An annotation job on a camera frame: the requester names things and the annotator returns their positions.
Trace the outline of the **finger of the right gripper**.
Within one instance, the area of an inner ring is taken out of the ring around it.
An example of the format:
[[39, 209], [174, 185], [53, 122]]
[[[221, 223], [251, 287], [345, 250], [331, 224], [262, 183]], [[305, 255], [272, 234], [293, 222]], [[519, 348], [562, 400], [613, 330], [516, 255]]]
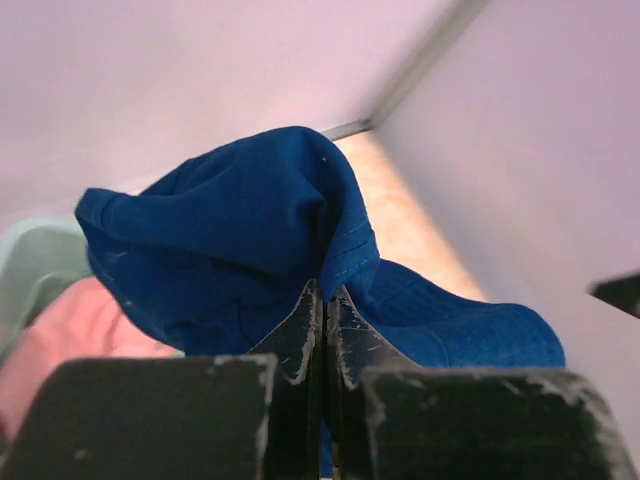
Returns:
[[635, 318], [639, 317], [639, 272], [598, 281], [589, 287], [588, 292], [594, 298], [622, 312]]

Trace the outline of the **dark blue bucket hat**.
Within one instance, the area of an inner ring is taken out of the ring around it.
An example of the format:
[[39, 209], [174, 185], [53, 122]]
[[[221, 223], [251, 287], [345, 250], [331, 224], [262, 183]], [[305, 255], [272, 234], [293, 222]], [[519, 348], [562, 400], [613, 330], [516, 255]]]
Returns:
[[423, 367], [561, 368], [535, 311], [470, 300], [380, 256], [355, 174], [322, 134], [266, 131], [131, 195], [93, 187], [75, 217], [95, 277], [131, 322], [186, 355], [242, 355], [309, 281]]

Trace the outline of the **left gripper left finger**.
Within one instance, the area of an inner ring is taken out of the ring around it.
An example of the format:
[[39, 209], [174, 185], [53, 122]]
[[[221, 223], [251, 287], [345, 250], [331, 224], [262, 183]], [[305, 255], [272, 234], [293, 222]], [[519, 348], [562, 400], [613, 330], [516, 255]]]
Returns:
[[257, 434], [261, 479], [318, 479], [321, 464], [323, 303], [317, 282], [251, 351], [265, 355], [267, 413]]

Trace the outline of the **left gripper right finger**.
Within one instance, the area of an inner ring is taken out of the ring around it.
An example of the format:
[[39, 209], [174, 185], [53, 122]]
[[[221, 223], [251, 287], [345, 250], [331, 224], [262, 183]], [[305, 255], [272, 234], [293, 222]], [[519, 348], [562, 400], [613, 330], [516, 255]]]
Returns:
[[337, 290], [325, 308], [324, 327], [324, 421], [334, 479], [372, 477], [362, 372], [417, 366], [362, 317], [344, 286]]

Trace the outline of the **light teal plastic bin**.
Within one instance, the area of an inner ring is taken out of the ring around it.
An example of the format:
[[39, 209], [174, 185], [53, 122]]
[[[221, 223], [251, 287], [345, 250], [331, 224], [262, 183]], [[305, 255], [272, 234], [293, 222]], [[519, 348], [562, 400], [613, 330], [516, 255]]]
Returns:
[[11, 227], [1, 238], [1, 357], [66, 288], [90, 275], [77, 222], [32, 218]]

